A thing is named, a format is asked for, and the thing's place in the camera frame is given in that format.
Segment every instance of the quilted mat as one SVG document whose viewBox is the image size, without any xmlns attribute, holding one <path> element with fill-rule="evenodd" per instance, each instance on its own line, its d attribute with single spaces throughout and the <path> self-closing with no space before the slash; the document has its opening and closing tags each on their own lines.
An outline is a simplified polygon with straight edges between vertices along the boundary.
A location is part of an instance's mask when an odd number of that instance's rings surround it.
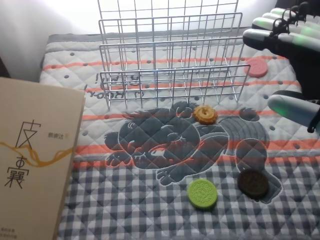
<svg viewBox="0 0 320 240">
<path fill-rule="evenodd" d="M 268 73 L 248 78 L 238 103 L 206 99 L 219 117 L 201 125 L 192 116 L 198 97 L 190 104 L 163 98 L 158 107 L 145 100 L 143 108 L 120 100 L 108 111 L 99 36 L 49 40 L 40 83 L 86 92 L 59 240 L 320 239 L 319 136 L 267 105 L 277 90 L 300 91 L 288 60 L 245 46 L 241 61 L 264 59 Z M 237 185 L 249 168 L 269 181 L 259 201 Z M 199 178 L 217 188 L 210 210 L 188 200 L 188 185 Z"/>
</svg>

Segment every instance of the book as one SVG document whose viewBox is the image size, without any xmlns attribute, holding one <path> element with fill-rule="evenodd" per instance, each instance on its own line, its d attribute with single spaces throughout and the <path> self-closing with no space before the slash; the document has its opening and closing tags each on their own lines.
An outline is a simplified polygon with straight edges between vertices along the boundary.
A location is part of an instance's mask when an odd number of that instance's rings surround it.
<svg viewBox="0 0 320 240">
<path fill-rule="evenodd" d="M 0 240 L 57 238 L 84 91 L 0 77 Z"/>
</svg>

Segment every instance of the golden brown cookie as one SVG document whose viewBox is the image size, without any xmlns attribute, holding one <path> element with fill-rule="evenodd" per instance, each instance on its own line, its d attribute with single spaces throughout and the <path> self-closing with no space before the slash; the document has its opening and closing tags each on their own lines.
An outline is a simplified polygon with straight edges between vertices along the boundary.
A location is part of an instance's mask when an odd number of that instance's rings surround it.
<svg viewBox="0 0 320 240">
<path fill-rule="evenodd" d="M 197 106 L 193 111 L 193 115 L 203 125 L 214 124 L 218 118 L 217 111 L 208 105 Z"/>
</svg>

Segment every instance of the white background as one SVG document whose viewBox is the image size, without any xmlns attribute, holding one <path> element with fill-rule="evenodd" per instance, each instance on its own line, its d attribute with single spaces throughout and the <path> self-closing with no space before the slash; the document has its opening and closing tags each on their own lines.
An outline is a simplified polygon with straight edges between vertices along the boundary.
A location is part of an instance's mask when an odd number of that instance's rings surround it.
<svg viewBox="0 0 320 240">
<path fill-rule="evenodd" d="M 276 1 L 239 0 L 241 26 L 249 27 L 254 18 L 274 8 Z M 98 34 L 99 19 L 97 0 L 0 0 L 0 57 L 12 78 L 37 82 L 48 37 Z"/>
</svg>

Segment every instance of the orange stripe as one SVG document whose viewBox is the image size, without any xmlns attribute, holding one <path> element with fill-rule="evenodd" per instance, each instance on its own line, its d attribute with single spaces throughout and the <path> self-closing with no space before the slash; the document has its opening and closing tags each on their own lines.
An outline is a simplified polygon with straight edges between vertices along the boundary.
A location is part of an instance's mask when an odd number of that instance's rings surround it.
<svg viewBox="0 0 320 240">
<path fill-rule="evenodd" d="M 220 110 L 217 111 L 218 115 L 239 115 L 240 111 L 239 110 Z M 277 115 L 272 110 L 265 110 L 265 111 L 256 111 L 256 113 L 259 116 L 269 116 L 269 115 Z M 114 113 L 114 114 L 107 114 L 107 115 L 83 115 L 82 120 L 83 121 L 94 121 L 94 120 L 103 120 L 103 119 L 125 119 L 125 118 L 130 118 L 130 115 L 124 113 Z"/>
<path fill-rule="evenodd" d="M 232 61 L 237 61 L 239 59 L 239 57 L 227 57 L 226 60 L 229 61 L 229 60 L 232 60 Z M 256 57 L 241 57 L 240 58 L 241 61 L 246 61 L 246 60 L 249 60 L 249 59 L 264 59 L 264 60 L 271 60 L 273 59 L 272 56 L 256 56 Z M 277 59 L 279 60 L 283 60 L 283 59 L 286 59 L 285 57 L 283 56 L 277 56 Z M 207 58 L 185 58 L 185 59 L 179 59 L 179 58 L 173 58 L 172 60 L 167 60 L 167 59 L 158 59 L 156 60 L 155 62 L 156 63 L 166 63 L 166 62 L 173 62 L 173 63 L 179 63 L 179 62 L 189 62 L 189 61 L 198 61 L 198 62 L 205 62 L 207 61 L 208 59 Z M 224 60 L 224 58 L 222 57 L 216 57 L 213 59 L 214 61 L 222 61 Z M 141 64 L 147 64 L 147 61 L 149 60 L 141 60 L 140 63 Z M 138 64 L 139 62 L 138 61 L 123 61 L 123 62 L 119 62 L 119 61 L 112 61 L 112 62 L 105 62 L 104 64 L 107 65 L 107 64 L 112 64 L 112 65 L 119 65 L 120 63 L 122 64 Z M 57 64 L 57 65 L 45 65 L 43 67 L 43 70 L 46 71 L 46 70 L 49 70 L 49 69 L 61 69 L 61 68 L 72 68 L 72 67 L 84 67 L 84 62 L 72 62 L 72 63 L 69 63 L 69 64 Z M 94 62 L 87 62 L 86 63 L 88 66 L 99 66 L 103 64 L 102 61 L 94 61 Z"/>
<path fill-rule="evenodd" d="M 282 81 L 283 84 L 288 84 L 288 85 L 296 85 L 296 86 L 300 86 L 299 82 L 298 81 L 290 81 L 290 80 L 284 80 Z M 243 82 L 240 82 L 240 81 L 235 81 L 233 84 L 235 85 L 241 85 L 243 84 Z M 246 82 L 245 85 L 246 86 L 252 86 L 252 85 L 278 85 L 278 81 L 264 81 L 264 80 L 255 80 L 255 81 L 251 81 L 251 82 Z M 147 89 L 146 88 L 146 85 L 147 84 L 142 84 L 141 85 L 141 88 L 142 89 Z M 191 86 L 192 87 L 206 87 L 207 86 L 207 83 L 204 81 L 202 83 L 192 83 Z M 223 82 L 218 82 L 215 84 L 216 86 L 223 86 L 224 83 Z M 169 88 L 170 86 L 171 87 L 175 87 L 175 88 L 179 88 L 179 87 L 185 87 L 185 88 L 188 88 L 190 87 L 190 83 L 187 83 L 186 86 L 184 86 L 182 83 L 175 83 L 174 85 L 173 84 L 169 84 L 169 83 L 159 83 L 158 85 L 156 84 L 148 84 L 148 88 L 156 88 L 158 86 L 158 88 Z M 123 90 L 124 88 L 120 85 L 116 85 L 116 86 L 112 86 L 112 90 Z M 136 90 L 140 90 L 140 87 L 139 86 L 132 86 L 132 85 L 127 85 L 127 89 L 129 90 L 133 90 L 133 89 L 136 89 Z M 85 90 L 87 93 L 88 92 L 102 92 L 103 90 L 100 88 L 100 87 L 95 87 L 95 88 L 87 88 Z"/>
<path fill-rule="evenodd" d="M 239 141 L 229 141 L 229 146 L 235 148 Z M 320 149 L 320 141 L 317 139 L 305 139 L 305 140 L 272 140 L 269 142 L 267 148 L 268 151 L 280 151 L 280 150 L 297 150 L 296 145 L 300 146 L 300 150 Z M 109 149 L 106 145 L 82 145 L 78 146 L 76 155 L 89 155 L 89 154 L 112 154 L 116 151 Z"/>
<path fill-rule="evenodd" d="M 187 159 L 181 163 L 186 163 L 188 161 L 192 161 L 192 159 Z M 234 156 L 227 156 L 227 155 L 222 155 L 219 156 L 216 162 L 235 162 L 235 157 Z M 280 164 L 280 163 L 285 163 L 285 162 L 290 162 L 290 163 L 297 163 L 297 162 L 303 162 L 310 164 L 312 162 L 319 163 L 320 162 L 320 156 L 301 156 L 301 157 L 268 157 L 266 160 L 267 164 Z M 131 160 L 128 164 L 124 164 L 123 162 L 120 163 L 117 166 L 110 166 L 107 165 L 105 161 L 82 161 L 82 162 L 74 162 L 73 163 L 73 168 L 75 169 L 80 169 L 80 168 L 117 168 L 120 166 L 134 166 L 134 162 Z"/>
</svg>

